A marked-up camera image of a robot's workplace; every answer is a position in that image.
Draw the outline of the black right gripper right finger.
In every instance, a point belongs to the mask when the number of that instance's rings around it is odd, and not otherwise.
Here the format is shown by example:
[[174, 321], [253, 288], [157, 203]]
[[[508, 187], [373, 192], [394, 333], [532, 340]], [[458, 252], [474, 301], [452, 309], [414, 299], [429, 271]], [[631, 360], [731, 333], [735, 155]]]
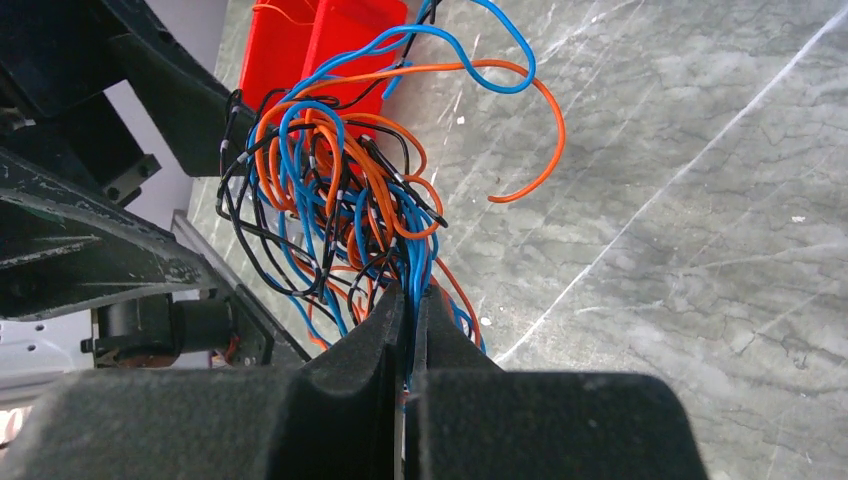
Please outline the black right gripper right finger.
[[409, 479], [703, 479], [687, 413], [646, 374], [506, 371], [422, 297], [410, 353]]

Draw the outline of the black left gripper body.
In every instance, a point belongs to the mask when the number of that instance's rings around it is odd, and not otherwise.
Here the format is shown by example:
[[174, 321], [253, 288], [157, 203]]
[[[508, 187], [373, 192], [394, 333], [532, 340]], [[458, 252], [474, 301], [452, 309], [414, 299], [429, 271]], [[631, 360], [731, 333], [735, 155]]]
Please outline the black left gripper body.
[[105, 94], [123, 30], [101, 1], [1, 4], [2, 147], [120, 206], [160, 168]]

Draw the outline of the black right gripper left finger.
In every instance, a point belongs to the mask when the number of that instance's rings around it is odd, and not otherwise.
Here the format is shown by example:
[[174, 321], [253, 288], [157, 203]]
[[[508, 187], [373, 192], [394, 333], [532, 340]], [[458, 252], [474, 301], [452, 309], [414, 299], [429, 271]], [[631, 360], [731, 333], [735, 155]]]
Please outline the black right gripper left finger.
[[89, 370], [36, 402], [5, 479], [396, 479], [406, 299], [299, 366]]

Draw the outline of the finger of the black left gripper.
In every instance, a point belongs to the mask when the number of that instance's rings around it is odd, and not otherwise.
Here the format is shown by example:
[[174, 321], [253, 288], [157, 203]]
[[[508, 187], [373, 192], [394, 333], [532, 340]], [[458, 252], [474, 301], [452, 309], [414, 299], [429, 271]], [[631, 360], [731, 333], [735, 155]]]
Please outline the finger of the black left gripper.
[[217, 176], [231, 91], [171, 34], [144, 1], [101, 1], [107, 48], [190, 177]]
[[1, 317], [31, 322], [217, 285], [168, 231], [1, 151]]

